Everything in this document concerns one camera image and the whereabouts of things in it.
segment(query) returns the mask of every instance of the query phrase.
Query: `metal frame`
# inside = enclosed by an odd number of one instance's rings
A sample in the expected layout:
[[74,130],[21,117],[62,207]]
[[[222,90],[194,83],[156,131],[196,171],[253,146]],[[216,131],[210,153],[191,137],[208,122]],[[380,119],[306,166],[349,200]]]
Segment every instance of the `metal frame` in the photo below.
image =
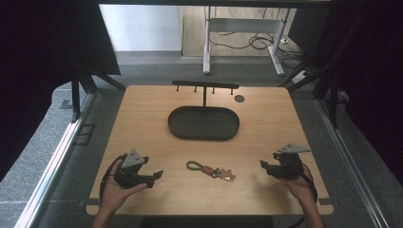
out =
[[17,223],[14,227],[30,227],[34,222],[39,209],[41,208],[45,197],[53,183],[53,180],[56,178],[57,172],[59,171],[60,165],[64,160],[64,157],[69,150],[70,145],[72,144],[73,138],[80,128],[83,119],[86,116],[86,110],[90,102],[92,101],[93,95],[87,95],[83,100],[82,108],[84,115],[80,115],[76,122],[70,123],[67,126],[65,134],[60,140],[59,144],[54,151],[50,162],[48,163],[47,168],[45,169],[44,174],[42,175],[41,179],[38,181],[38,184],[33,190],[32,195],[29,198],[29,201],[24,208],[20,218],[18,219]]

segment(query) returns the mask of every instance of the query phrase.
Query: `keychain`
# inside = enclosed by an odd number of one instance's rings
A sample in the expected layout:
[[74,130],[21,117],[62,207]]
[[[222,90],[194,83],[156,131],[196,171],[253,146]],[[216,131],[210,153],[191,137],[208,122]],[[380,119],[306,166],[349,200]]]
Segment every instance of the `keychain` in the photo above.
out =
[[215,178],[220,178],[222,180],[232,182],[232,181],[234,181],[234,179],[236,177],[235,175],[233,175],[231,173],[231,169],[228,169],[228,170],[219,169],[219,168],[213,169],[212,167],[209,167],[207,165],[202,165],[202,164],[200,164],[198,162],[195,162],[195,161],[188,161],[187,164],[186,164],[186,167],[188,169],[190,169],[190,170],[202,171],[204,174],[206,174],[206,175],[208,175],[208,176],[210,176],[210,177],[212,177],[214,179]]

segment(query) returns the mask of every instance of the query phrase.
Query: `white desk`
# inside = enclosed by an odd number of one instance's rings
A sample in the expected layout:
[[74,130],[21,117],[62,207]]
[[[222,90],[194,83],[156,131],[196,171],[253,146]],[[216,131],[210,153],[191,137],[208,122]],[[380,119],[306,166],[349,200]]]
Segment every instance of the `white desk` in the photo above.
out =
[[269,47],[270,56],[276,68],[278,76],[284,75],[281,63],[278,60],[277,51],[279,41],[287,24],[290,9],[285,9],[280,20],[278,19],[238,19],[238,18],[211,18],[211,7],[207,7],[205,21],[205,44],[203,53],[204,74],[210,73],[210,32],[261,32],[275,33],[276,39],[272,47]]

